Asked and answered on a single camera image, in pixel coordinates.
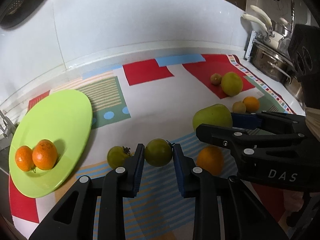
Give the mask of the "small bright orange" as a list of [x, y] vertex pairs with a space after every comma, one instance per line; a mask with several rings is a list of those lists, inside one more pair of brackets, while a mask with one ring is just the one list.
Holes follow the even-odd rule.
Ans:
[[242, 102], [246, 106], [246, 111], [248, 111], [249, 113], [255, 113], [260, 108], [259, 100], [253, 96], [245, 97]]

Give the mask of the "small green tomato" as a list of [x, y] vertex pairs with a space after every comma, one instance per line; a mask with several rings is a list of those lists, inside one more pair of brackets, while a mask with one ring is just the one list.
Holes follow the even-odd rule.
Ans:
[[167, 141], [157, 138], [147, 144], [144, 156], [149, 165], [162, 167], [171, 161], [172, 150]]

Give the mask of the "stainless steel pot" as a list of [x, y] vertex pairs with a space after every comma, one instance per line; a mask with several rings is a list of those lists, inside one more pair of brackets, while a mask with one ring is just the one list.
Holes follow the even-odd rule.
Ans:
[[293, 66], [291, 61], [257, 40], [253, 41], [249, 62], [274, 81], [292, 82], [292, 74], [289, 72]]

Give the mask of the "green apple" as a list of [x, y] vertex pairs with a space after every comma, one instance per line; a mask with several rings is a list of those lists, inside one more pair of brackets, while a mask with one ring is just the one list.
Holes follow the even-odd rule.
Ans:
[[215, 104], [197, 111], [193, 117], [193, 129], [201, 124], [231, 128], [233, 126], [232, 115], [229, 109], [222, 104]]

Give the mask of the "chrome slim faucet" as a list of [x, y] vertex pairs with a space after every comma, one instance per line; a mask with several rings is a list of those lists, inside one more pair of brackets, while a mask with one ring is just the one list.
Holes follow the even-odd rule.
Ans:
[[0, 111], [0, 116], [3, 119], [3, 123], [5, 126], [5, 128], [3, 128], [1, 126], [3, 136], [5, 137], [5, 139], [8, 139], [11, 134], [15, 133], [16, 126], [12, 123], [12, 121], [2, 111]]

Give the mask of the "white metal rack bracket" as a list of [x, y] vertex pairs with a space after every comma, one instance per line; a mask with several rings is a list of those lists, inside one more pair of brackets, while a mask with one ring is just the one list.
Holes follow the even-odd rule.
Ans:
[[257, 32], [256, 31], [252, 31], [251, 35], [250, 35], [250, 38], [249, 38], [248, 45], [247, 45], [247, 49], [246, 49], [246, 52], [245, 52], [245, 55], [244, 55], [244, 59], [246, 61], [249, 61], [250, 58], [251, 58], [251, 52], [252, 52], [252, 48], [253, 48], [253, 43], [254, 43], [256, 37], [257, 37]]

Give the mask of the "green tomato with stem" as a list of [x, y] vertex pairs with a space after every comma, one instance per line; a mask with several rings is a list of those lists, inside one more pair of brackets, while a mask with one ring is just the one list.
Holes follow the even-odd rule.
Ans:
[[120, 166], [123, 166], [126, 159], [131, 156], [132, 154], [129, 147], [114, 146], [109, 149], [107, 153], [107, 162], [109, 166], [114, 170]]

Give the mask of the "large yellow-green citrus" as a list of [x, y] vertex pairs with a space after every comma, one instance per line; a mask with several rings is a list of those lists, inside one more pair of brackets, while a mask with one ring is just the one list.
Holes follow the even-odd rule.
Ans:
[[221, 79], [221, 88], [228, 96], [236, 96], [243, 89], [243, 81], [235, 72], [226, 73]]

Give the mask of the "small tan round fruit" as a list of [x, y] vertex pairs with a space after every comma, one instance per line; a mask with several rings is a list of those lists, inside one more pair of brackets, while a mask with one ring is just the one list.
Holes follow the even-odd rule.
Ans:
[[233, 103], [232, 105], [233, 113], [244, 114], [246, 113], [246, 105], [242, 101]]

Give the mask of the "small brown-green fruit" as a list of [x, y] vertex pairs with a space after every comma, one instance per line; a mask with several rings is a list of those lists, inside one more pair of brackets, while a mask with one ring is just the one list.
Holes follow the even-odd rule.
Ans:
[[218, 73], [211, 75], [210, 82], [214, 86], [219, 86], [222, 80], [222, 76]]

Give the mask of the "large orange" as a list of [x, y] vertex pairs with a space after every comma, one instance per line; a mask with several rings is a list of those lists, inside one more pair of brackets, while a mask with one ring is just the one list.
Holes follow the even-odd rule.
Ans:
[[212, 145], [205, 147], [199, 152], [196, 165], [214, 176], [220, 176], [224, 166], [224, 157], [221, 149]]

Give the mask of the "small orange on plate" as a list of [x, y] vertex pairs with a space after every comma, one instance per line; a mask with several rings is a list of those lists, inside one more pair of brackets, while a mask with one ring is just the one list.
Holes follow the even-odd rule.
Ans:
[[17, 149], [15, 153], [15, 162], [20, 170], [28, 172], [34, 168], [32, 153], [33, 150], [26, 145]]

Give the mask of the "lime green plate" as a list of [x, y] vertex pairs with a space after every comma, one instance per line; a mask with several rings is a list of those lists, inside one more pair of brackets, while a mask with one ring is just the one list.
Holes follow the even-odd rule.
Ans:
[[[62, 90], [38, 102], [18, 125], [10, 145], [9, 172], [16, 189], [29, 198], [57, 189], [86, 147], [92, 118], [89, 98], [77, 90]], [[15, 160], [22, 146], [33, 150], [30, 171], [22, 171]]]

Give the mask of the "larger orange on plate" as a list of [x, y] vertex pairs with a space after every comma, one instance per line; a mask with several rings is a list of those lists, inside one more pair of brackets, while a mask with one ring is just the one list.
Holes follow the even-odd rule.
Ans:
[[32, 159], [34, 165], [41, 170], [51, 170], [56, 164], [58, 152], [55, 145], [47, 139], [37, 143], [33, 149]]

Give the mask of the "colourful patterned table mat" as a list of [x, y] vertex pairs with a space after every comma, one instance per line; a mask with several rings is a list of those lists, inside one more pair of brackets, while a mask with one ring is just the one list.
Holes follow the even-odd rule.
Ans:
[[[225, 94], [210, 82], [235, 72], [243, 81], [236, 96]], [[49, 90], [30, 100], [28, 111], [47, 96], [62, 90], [77, 90], [90, 100], [93, 118], [86, 149], [68, 178], [53, 192], [40, 198], [21, 194], [9, 180], [9, 203], [15, 228], [30, 237], [36, 227], [81, 176], [99, 178], [110, 171], [107, 152], [113, 146], [135, 148], [155, 138], [182, 146], [195, 158], [205, 144], [193, 130], [194, 114], [220, 103], [233, 103], [253, 96], [261, 111], [294, 113], [293, 99], [284, 100], [284, 86], [252, 65], [245, 66], [236, 55], [193, 54], [170, 56], [101, 68]]]

